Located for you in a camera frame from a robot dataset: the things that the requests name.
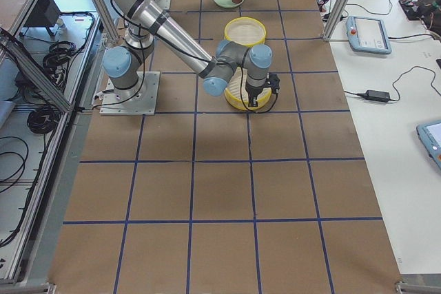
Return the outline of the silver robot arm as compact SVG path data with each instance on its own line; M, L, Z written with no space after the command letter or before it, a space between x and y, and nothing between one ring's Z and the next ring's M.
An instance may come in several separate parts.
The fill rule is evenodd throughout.
M247 70L245 91L248 107L258 105L258 95L265 89L279 92L279 79L269 73L272 50L265 44L247 48L233 41L218 44L215 56L210 56L155 0L113 0L129 24L137 32L157 36L188 67L203 79L205 91L221 95L238 67Z

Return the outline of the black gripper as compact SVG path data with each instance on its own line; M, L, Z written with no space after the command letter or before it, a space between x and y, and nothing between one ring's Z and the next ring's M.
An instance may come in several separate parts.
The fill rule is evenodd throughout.
M261 85L259 87L253 86L249 83L245 84L245 91L248 94L248 106L258 107L258 96L263 92L264 87Z

